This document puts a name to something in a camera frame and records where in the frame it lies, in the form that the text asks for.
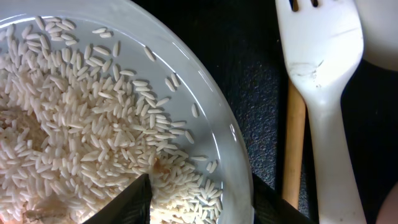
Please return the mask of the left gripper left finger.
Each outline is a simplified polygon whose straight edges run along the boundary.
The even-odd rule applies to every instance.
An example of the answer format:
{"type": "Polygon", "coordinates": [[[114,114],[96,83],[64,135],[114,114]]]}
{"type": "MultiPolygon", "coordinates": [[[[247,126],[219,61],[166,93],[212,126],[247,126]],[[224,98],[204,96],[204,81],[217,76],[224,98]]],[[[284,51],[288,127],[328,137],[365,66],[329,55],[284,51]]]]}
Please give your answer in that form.
{"type": "Polygon", "coordinates": [[[149,224],[152,189],[142,174],[83,224],[149,224]]]}

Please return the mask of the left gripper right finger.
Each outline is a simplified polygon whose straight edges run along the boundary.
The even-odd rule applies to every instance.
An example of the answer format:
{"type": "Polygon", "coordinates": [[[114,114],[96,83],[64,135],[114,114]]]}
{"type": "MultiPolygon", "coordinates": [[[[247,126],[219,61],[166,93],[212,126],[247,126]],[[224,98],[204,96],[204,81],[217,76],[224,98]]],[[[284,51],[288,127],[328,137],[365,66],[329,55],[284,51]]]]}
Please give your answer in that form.
{"type": "Polygon", "coordinates": [[[297,209],[283,200],[277,192],[255,174],[254,224],[315,224],[297,209]]]}

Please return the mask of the rice and food scraps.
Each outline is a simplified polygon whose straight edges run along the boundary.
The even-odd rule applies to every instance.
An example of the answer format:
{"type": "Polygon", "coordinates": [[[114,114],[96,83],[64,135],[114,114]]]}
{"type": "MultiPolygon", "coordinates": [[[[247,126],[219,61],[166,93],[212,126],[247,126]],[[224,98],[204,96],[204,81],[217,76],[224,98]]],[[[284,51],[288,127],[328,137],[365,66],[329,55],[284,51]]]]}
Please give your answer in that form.
{"type": "Polygon", "coordinates": [[[148,174],[151,223],[216,223],[223,191],[174,144],[194,139],[168,98],[116,64],[119,42],[79,49],[75,28],[1,29],[1,222],[83,223],[148,174]]]}

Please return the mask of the white dinner plate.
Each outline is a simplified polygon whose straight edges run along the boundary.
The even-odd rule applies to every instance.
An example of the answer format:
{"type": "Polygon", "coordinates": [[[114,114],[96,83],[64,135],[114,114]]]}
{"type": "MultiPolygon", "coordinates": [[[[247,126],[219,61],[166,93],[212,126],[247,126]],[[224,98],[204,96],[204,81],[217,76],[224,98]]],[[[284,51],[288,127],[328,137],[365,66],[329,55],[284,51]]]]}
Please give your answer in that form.
{"type": "Polygon", "coordinates": [[[243,137],[218,85],[195,54],[163,23],[132,1],[3,1],[1,27],[11,24],[20,34],[35,17],[64,17],[73,21],[77,47],[88,44],[112,49],[120,42],[114,62],[135,78],[149,83],[174,121],[184,121],[193,137],[175,143],[191,156],[218,163],[214,172],[207,162],[197,170],[223,190],[218,223],[252,223],[252,176],[243,137]]]}

